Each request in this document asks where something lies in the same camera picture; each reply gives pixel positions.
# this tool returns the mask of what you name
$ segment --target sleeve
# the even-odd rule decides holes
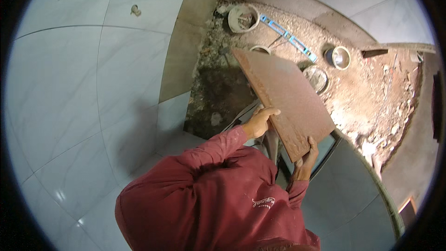
[[[286,188],[289,194],[289,206],[291,209],[299,209],[304,199],[309,181],[291,181]]]
[[[176,190],[190,188],[201,168],[221,164],[230,154],[241,148],[246,139],[241,125],[222,132],[181,155],[164,157],[145,175],[132,181],[124,191],[144,184],[152,192],[161,192],[157,198],[162,199]]]

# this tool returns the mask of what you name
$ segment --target bathroom floor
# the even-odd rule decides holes
[[[218,6],[221,4],[229,3],[221,1]],[[314,23],[271,6],[253,5],[318,56],[315,66],[329,77],[329,87],[320,95],[322,102],[338,129],[380,172],[382,163],[389,160],[399,144],[416,104],[415,91],[420,83],[418,70],[421,67],[410,61],[409,51],[389,50],[386,55],[363,59],[360,49]],[[256,99],[229,48],[248,50],[263,45],[269,47],[272,54],[292,60],[302,70],[313,65],[293,45],[278,37],[262,22],[248,33],[234,34],[227,25],[227,14],[215,12],[194,71],[184,130],[208,139]],[[351,54],[350,67],[344,71],[330,66],[323,58],[327,49],[340,45]]]

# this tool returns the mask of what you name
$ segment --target person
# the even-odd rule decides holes
[[[295,164],[287,190],[275,184],[277,167],[243,146],[270,127],[280,110],[258,109],[251,119],[178,156],[167,156],[127,185],[116,199],[118,226],[134,251],[320,250],[305,229],[300,206],[318,156]]]

